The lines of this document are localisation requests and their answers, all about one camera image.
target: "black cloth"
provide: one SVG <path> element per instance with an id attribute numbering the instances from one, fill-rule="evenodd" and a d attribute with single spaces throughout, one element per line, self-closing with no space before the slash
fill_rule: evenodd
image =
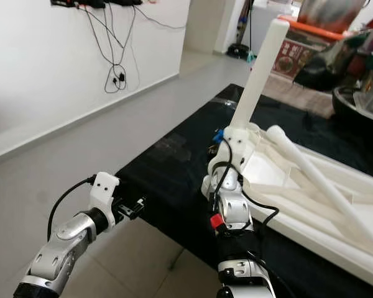
<path id="1" fill-rule="evenodd" d="M 239 100 L 242 90 L 228 86 L 117 173 L 147 193 L 144 220 L 215 269 L 216 239 L 200 187 L 207 174 L 207 147 L 214 131 L 229 124 L 232 101 Z M 367 148 L 372 142 L 346 131 L 337 119 L 326 120 L 261 96 L 252 122 L 262 129 L 277 124 L 294 142 L 373 175 L 373 154 Z M 262 252 L 297 297 L 373 297 L 369 284 L 269 228 Z M 288 297 L 277 284 L 275 290 L 278 297 Z"/>

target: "white plastic pipe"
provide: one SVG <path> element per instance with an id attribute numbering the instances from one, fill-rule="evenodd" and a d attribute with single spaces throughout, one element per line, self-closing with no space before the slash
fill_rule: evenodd
<path id="1" fill-rule="evenodd" d="M 275 63 L 276 57 L 286 37 L 289 23 L 284 20 L 274 19 L 268 29 L 265 40 L 254 65 L 246 87 L 232 118 L 231 125 L 235 128 L 245 128 L 250 122 L 251 115 L 256 108 L 262 90 Z"/>
<path id="2" fill-rule="evenodd" d="M 370 230 L 366 223 L 358 216 L 356 210 L 352 208 L 347 199 L 329 183 L 326 177 L 301 153 L 278 125 L 271 126 L 267 130 L 267 137 L 277 144 L 279 148 L 300 167 L 312 182 L 315 183 L 318 189 L 337 206 L 350 222 L 355 223 L 356 227 L 363 235 L 373 241 L 372 230 Z"/>

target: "floor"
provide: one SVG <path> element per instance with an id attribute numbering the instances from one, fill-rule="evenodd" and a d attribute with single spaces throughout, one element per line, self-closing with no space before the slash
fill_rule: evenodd
<path id="1" fill-rule="evenodd" d="M 0 298 L 12 297 L 27 263 L 44 243 L 48 211 L 70 181 L 97 170 L 115 172 L 229 83 L 245 85 L 249 75 L 241 60 L 196 53 L 186 57 L 180 78 L 0 165 Z M 278 84 L 272 81 L 266 90 L 276 91 Z M 155 113 L 145 113 L 141 106 Z M 134 135 L 119 129 L 131 126 Z M 114 146 L 102 146 L 108 142 Z M 57 222 L 85 206 L 87 197 L 87 187 L 78 190 L 58 211 Z M 188 251 L 169 269 L 181 249 L 145 222 L 125 221 L 88 248 L 62 297 L 215 297 L 220 287 L 216 272 Z"/>

